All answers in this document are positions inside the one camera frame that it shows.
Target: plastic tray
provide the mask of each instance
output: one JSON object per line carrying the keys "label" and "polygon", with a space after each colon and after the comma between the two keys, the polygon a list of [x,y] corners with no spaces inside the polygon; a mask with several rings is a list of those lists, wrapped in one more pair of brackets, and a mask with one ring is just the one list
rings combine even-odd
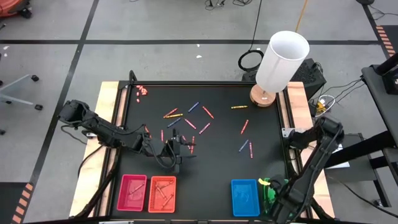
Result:
{"label": "plastic tray", "polygon": [[235,217],[257,217],[260,215],[256,180],[232,180],[231,189],[232,210]]}
{"label": "plastic tray", "polygon": [[150,180],[149,206],[151,213],[173,213],[175,211],[176,178],[155,176]]}
{"label": "plastic tray", "polygon": [[123,175],[117,209],[141,212],[144,208],[146,185],[146,175]]}

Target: white cylinder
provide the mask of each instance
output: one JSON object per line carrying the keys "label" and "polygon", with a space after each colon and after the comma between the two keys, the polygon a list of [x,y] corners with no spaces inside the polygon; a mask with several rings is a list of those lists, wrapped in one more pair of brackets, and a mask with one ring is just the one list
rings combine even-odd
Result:
{"label": "white cylinder", "polygon": [[309,52],[310,45],[300,34],[292,31],[274,34],[257,71],[257,84],[264,91],[282,91]]}

